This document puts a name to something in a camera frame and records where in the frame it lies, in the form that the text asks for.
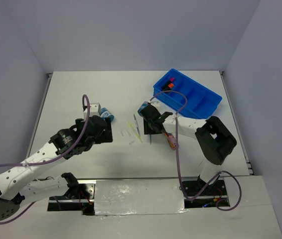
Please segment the orange tip black highlighter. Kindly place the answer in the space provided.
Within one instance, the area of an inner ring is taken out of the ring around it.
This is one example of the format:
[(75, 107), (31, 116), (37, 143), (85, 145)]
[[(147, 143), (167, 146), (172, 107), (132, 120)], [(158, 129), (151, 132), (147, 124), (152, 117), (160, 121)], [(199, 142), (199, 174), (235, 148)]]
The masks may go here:
[(173, 87), (174, 87), (174, 84), (173, 84), (173, 83), (170, 83), (170, 84), (168, 84), (168, 85), (164, 85), (164, 86), (161, 88), (161, 90), (162, 90), (162, 91), (169, 91), (169, 90), (172, 90)]

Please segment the pink cap black highlighter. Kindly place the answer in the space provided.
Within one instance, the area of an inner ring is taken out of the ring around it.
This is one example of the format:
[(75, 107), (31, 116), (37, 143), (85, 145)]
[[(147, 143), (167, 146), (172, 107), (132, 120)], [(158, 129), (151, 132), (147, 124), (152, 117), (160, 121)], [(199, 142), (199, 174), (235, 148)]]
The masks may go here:
[(169, 84), (173, 83), (174, 81), (174, 77), (170, 78), (166, 83), (165, 83), (165, 86), (168, 86)]

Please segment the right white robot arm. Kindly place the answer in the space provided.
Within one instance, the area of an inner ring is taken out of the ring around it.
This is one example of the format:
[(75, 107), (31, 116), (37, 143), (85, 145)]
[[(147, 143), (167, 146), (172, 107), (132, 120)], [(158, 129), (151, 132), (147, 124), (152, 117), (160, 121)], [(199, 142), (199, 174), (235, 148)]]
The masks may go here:
[[(208, 119), (192, 119), (178, 116), (171, 112), (160, 113), (151, 103), (145, 102), (138, 110), (143, 118), (145, 134), (172, 133), (175, 131), (177, 173), (184, 197), (193, 201), (201, 194), (209, 195), (215, 188), (218, 177), (222, 173), (223, 163), (237, 145), (237, 141), (222, 121), (215, 116)], [(195, 181), (197, 190), (190, 197), (181, 179), (179, 159), (179, 135), (197, 140), (200, 149), (206, 159), (204, 167)]]

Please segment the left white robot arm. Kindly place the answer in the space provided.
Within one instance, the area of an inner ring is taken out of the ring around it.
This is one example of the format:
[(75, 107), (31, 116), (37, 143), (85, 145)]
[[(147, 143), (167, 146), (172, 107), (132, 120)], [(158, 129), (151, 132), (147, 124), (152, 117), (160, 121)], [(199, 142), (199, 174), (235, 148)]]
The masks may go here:
[(22, 214), (23, 206), (49, 197), (67, 199), (93, 198), (93, 188), (80, 184), (70, 172), (59, 176), (41, 175), (66, 162), (73, 156), (87, 152), (95, 144), (113, 141), (110, 118), (99, 116), (77, 119), (70, 128), (59, 130), (37, 152), (18, 164), (7, 164), (0, 174), (0, 225), (8, 224)]

